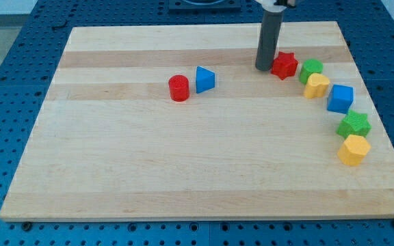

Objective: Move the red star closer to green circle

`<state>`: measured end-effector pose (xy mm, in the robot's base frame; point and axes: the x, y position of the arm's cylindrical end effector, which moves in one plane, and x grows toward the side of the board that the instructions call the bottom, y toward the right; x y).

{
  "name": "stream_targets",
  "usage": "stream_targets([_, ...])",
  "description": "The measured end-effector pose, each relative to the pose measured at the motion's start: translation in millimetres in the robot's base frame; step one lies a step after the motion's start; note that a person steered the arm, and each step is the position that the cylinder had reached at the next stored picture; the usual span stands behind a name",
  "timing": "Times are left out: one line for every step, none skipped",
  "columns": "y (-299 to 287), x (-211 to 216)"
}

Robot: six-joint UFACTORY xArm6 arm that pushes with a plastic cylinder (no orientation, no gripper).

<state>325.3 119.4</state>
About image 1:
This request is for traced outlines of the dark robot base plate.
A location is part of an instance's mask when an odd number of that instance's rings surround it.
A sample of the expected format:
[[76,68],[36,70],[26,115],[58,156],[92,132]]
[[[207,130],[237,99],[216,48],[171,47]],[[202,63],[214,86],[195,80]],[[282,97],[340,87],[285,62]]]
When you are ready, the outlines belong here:
[[168,0],[169,12],[239,10],[240,0]]

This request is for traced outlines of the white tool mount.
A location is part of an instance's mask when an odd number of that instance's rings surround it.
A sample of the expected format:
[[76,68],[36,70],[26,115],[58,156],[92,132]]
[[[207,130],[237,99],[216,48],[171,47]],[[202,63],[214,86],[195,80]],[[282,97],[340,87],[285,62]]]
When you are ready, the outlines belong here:
[[267,12],[283,12],[286,8],[294,8],[296,0],[255,0]]

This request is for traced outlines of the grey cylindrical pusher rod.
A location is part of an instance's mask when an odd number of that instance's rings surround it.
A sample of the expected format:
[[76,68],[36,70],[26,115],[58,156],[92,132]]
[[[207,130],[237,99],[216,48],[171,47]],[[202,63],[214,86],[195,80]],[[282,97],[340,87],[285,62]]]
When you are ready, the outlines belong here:
[[263,11],[257,56],[255,59],[255,67],[260,71],[269,71],[272,69],[282,20],[282,12]]

